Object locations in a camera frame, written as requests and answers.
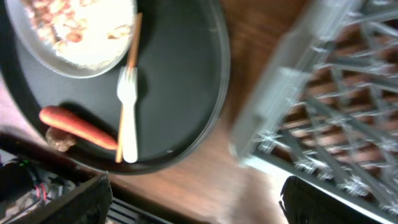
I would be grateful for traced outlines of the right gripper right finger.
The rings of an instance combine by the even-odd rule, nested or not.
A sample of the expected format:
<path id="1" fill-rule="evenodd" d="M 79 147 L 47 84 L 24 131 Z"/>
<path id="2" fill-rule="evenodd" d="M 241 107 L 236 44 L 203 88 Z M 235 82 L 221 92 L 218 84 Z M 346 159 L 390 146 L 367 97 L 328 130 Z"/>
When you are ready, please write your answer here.
<path id="1" fill-rule="evenodd" d="M 280 196 L 289 224 L 379 224 L 296 176 L 287 178 Z"/>

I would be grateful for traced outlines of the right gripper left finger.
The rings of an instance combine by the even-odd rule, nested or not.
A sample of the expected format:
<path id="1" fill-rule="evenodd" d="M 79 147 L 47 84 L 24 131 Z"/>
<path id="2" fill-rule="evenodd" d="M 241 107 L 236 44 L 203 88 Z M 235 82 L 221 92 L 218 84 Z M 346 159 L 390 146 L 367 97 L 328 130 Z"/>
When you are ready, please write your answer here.
<path id="1" fill-rule="evenodd" d="M 109 175 L 103 173 L 24 216 L 9 218 L 6 223 L 106 223 L 112 200 Z"/>

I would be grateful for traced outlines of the white plastic fork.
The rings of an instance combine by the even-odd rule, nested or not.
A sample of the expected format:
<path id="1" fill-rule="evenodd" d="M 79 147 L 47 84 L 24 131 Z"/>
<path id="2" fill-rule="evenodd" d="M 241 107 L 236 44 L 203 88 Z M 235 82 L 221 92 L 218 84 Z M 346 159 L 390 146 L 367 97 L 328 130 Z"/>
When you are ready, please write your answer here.
<path id="1" fill-rule="evenodd" d="M 122 103 L 118 134 L 117 158 L 128 163 L 138 160 L 136 131 L 137 69 L 122 67 L 117 85 L 117 96 Z"/>

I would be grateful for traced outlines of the wooden chopstick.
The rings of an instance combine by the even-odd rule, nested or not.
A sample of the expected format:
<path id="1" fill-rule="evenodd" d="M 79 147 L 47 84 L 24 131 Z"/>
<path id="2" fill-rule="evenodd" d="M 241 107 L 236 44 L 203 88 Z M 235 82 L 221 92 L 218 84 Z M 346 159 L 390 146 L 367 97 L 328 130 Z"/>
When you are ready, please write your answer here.
<path id="1" fill-rule="evenodd" d="M 142 13 L 138 13 L 136 18 L 135 18 L 135 30 L 134 30 L 134 36 L 131 41 L 131 46 L 129 50 L 129 55 L 127 58 L 127 64 L 125 67 L 128 68 L 136 68 L 137 69 L 137 58 L 138 58 L 138 51 L 139 51 L 139 40 L 141 36 L 141 27 L 142 27 Z M 117 158 L 117 153 L 118 150 L 116 151 L 116 158 L 115 161 L 117 163 L 121 163 L 125 161 L 124 159 L 118 159 Z"/>

